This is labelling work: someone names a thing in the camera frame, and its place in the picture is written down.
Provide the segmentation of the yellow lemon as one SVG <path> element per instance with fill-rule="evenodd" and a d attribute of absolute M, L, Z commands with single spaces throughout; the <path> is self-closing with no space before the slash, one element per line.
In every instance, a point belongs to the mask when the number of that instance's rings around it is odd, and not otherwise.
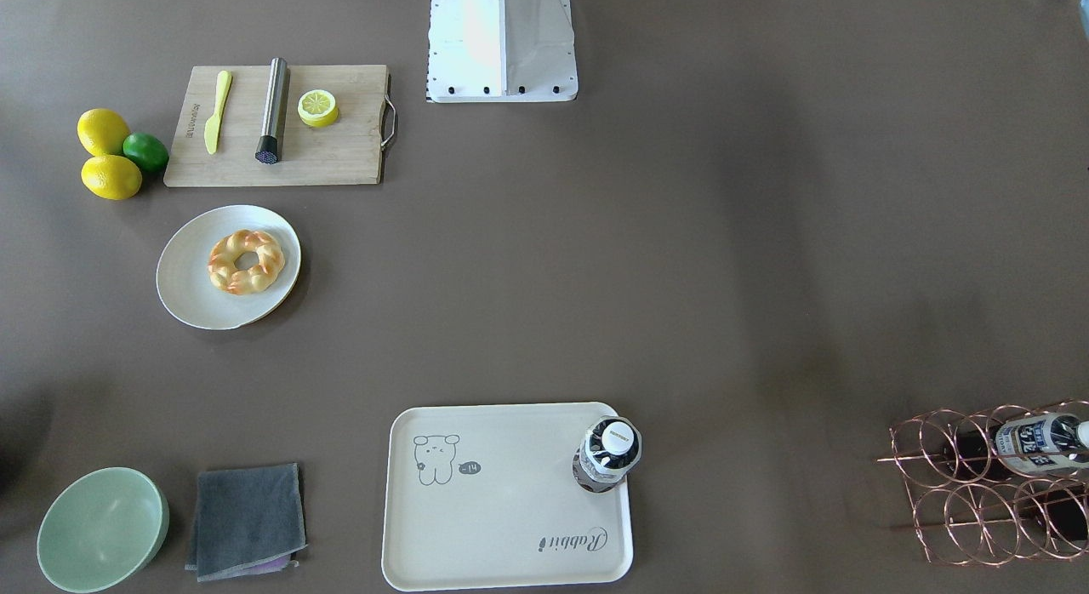
<path fill-rule="evenodd" d="M 125 201 L 135 196 L 143 184 L 140 168 L 124 156 L 91 157 L 81 170 L 82 183 L 96 196 L 108 201 Z"/>
<path fill-rule="evenodd" d="M 77 136 L 91 157 L 123 155 L 123 144 L 131 129 L 117 111 L 94 108 L 77 120 Z"/>

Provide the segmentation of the mint green bowl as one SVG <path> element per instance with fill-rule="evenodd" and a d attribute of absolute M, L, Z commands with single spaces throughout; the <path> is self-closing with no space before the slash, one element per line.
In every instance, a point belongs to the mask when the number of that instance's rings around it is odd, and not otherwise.
<path fill-rule="evenodd" d="M 71 483 L 44 513 L 37 563 L 62 591 L 103 591 L 151 562 L 168 521 L 152 478 L 132 466 L 105 466 Z"/>

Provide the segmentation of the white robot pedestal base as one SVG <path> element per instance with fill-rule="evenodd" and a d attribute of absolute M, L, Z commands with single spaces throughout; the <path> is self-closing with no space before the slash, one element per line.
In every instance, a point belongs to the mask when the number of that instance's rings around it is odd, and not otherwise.
<path fill-rule="evenodd" d="M 565 102 L 579 94 L 571 0 L 430 0 L 431 104 Z"/>

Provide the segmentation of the grey folded cloth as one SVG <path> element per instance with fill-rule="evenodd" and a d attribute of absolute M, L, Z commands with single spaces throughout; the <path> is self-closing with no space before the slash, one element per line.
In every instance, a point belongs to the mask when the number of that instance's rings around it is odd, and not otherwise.
<path fill-rule="evenodd" d="M 308 545 L 299 466 L 201 472 L 185 570 L 221 581 L 284 570 Z"/>

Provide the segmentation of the dark drink bottle in rack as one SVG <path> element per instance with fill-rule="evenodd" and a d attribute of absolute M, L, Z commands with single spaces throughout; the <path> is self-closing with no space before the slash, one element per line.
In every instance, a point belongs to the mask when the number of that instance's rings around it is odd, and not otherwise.
<path fill-rule="evenodd" d="M 941 457 L 960 481 L 1038 477 L 1048 472 L 1086 469 L 1088 424 L 1069 413 L 1010 420 L 984 431 L 957 432 Z"/>

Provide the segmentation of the yellow lemon lower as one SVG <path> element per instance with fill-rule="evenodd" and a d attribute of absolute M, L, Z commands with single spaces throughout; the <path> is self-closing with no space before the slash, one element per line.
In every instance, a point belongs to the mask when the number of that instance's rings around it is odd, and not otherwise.
<path fill-rule="evenodd" d="M 82 183 L 96 196 L 108 201 L 125 201 L 135 196 L 143 184 L 140 168 L 124 156 L 91 157 L 81 170 Z"/>

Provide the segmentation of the half lemon slice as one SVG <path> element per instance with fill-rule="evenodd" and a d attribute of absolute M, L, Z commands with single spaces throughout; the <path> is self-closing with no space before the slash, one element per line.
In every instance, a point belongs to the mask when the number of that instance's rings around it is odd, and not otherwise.
<path fill-rule="evenodd" d="M 339 118 L 337 97 L 330 90 L 306 90 L 297 101 L 297 116 L 306 126 L 325 128 L 334 124 Z"/>

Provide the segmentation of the yellow lemon upper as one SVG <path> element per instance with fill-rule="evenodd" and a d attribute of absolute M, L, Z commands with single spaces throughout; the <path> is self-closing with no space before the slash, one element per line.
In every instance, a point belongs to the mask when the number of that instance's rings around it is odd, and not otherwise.
<path fill-rule="evenodd" d="M 77 120 L 77 136 L 91 157 L 123 155 L 123 144 L 131 129 L 117 111 L 94 108 Z"/>

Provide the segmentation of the green lime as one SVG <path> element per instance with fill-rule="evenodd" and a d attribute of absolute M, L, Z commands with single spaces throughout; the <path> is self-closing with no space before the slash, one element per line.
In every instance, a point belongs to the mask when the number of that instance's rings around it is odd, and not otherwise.
<path fill-rule="evenodd" d="M 145 173 L 163 171 L 170 160 L 163 142 L 143 132 L 133 132 L 122 141 L 122 155 Z"/>

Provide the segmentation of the dark drink bottle on tray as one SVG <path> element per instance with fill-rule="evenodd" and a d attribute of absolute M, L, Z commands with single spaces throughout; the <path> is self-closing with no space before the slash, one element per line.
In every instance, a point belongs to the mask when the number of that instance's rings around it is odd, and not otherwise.
<path fill-rule="evenodd" d="M 602 494 L 620 485 L 643 456 L 643 435 L 626 417 L 599 419 L 573 454 L 572 473 L 583 490 Z"/>

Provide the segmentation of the twisted glazed donut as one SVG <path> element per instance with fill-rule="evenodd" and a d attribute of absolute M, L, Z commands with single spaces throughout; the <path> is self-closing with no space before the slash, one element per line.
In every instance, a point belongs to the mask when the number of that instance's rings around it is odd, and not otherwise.
<path fill-rule="evenodd" d="M 232 295 L 257 294 L 276 283 L 285 264 L 287 256 L 276 237 L 242 229 L 222 237 L 210 248 L 208 280 Z"/>

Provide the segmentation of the yellow plastic knife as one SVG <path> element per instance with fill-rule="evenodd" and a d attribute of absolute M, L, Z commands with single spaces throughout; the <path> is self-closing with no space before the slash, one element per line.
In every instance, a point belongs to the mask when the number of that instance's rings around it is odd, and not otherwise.
<path fill-rule="evenodd" d="M 232 82 L 232 71 L 218 71 L 215 78 L 213 113 L 208 117 L 205 126 L 203 126 L 203 145 L 208 155 L 215 155 L 215 151 L 218 151 L 223 112 L 225 112 L 225 104 Z"/>

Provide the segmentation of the steel muddler black tip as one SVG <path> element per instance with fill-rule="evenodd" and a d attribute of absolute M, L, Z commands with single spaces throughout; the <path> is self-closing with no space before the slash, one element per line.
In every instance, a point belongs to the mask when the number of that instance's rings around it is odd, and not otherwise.
<path fill-rule="evenodd" d="M 279 163 L 282 156 L 283 113 L 285 98 L 287 98 L 287 61 L 281 56 L 277 56 L 270 62 L 261 128 L 255 151 L 255 159 L 260 163 L 267 163 L 267 166 Z"/>

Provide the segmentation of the bamboo cutting board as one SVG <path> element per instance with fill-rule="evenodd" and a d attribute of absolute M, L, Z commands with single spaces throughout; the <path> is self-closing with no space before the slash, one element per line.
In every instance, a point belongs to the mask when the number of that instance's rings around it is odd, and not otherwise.
<path fill-rule="evenodd" d="M 232 74 L 217 151 L 207 153 L 205 124 L 215 112 L 215 85 Z M 287 66 L 281 122 L 281 158 L 260 163 L 255 156 L 262 129 L 270 66 L 194 66 L 180 107 L 163 175 L 167 187 L 374 186 L 384 163 L 390 68 L 386 64 Z M 313 129 L 297 114 L 306 90 L 334 95 L 334 124 Z"/>

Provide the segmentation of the white plate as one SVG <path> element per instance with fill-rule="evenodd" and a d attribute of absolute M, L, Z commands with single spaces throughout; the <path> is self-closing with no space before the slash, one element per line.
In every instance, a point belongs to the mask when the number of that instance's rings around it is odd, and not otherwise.
<path fill-rule="evenodd" d="M 211 283 L 208 272 L 215 243 L 240 229 L 267 232 L 285 254 L 285 266 L 276 282 L 256 294 L 223 292 Z M 299 275 L 299 238 L 281 215 L 254 205 L 229 205 L 198 215 L 167 242 L 156 275 L 158 295 L 167 311 L 186 325 L 235 329 L 261 319 L 287 299 Z"/>

